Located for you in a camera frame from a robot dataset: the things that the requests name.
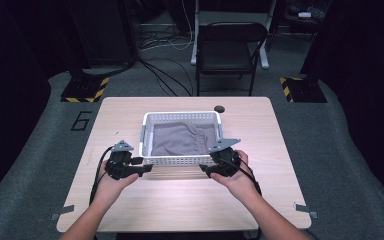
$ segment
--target yellow and black hazard tape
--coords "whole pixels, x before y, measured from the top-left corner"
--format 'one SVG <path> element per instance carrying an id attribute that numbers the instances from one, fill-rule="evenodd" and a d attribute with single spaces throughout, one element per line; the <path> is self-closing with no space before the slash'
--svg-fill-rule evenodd
<path id="1" fill-rule="evenodd" d="M 104 94 L 104 90 L 107 86 L 108 81 L 109 78 L 105 78 L 104 80 L 102 80 L 98 92 L 96 92 L 95 97 L 93 98 L 61 98 L 61 102 L 97 102 L 101 98 L 102 94 Z"/>
<path id="2" fill-rule="evenodd" d="M 283 93 L 285 94 L 286 100 L 288 102 L 294 102 L 291 91 L 289 90 L 288 84 L 286 83 L 286 79 L 289 80 L 302 80 L 302 78 L 280 78 L 280 83 L 282 84 Z"/>

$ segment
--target gray cloth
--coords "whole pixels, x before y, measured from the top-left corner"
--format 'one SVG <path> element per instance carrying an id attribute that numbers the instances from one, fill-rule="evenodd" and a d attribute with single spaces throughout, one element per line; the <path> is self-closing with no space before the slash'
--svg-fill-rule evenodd
<path id="1" fill-rule="evenodd" d="M 213 124 L 155 124 L 151 156 L 206 155 L 215 143 Z"/>

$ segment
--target dark background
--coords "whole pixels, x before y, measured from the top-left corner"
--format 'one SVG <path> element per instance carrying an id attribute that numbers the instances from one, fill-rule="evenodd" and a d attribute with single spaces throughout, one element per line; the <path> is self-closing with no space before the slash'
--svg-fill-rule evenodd
<path id="1" fill-rule="evenodd" d="M 50 5 L 71 56 L 90 67 L 65 1 L 0 0 L 0 181 L 46 106 L 48 79 L 68 70 Z M 384 185 L 384 1 L 333 0 L 303 72 L 335 91 L 353 141 Z"/>

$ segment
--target forearm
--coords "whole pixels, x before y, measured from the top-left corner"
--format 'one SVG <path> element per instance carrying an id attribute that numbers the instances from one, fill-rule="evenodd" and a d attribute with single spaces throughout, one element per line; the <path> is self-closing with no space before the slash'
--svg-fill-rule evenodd
<path id="1" fill-rule="evenodd" d="M 93 239 L 98 230 L 107 208 L 98 204 L 92 204 L 64 233 L 60 240 L 66 239 Z"/>
<path id="2" fill-rule="evenodd" d="M 267 239 L 309 239 L 260 195 L 253 195 L 241 202 L 255 218 Z"/>

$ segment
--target white plastic basket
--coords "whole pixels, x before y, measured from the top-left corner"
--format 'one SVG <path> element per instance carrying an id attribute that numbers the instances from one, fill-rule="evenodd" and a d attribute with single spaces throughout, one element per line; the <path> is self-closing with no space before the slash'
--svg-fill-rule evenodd
<path id="1" fill-rule="evenodd" d="M 139 156 L 144 158 L 144 164 L 158 166 L 185 166 L 211 164 L 210 155 L 188 156 L 151 156 L 155 124 L 183 122 L 193 125 L 213 124 L 216 140 L 223 138 L 220 115 L 215 111 L 205 112 L 149 112 L 143 119 L 139 144 Z"/>

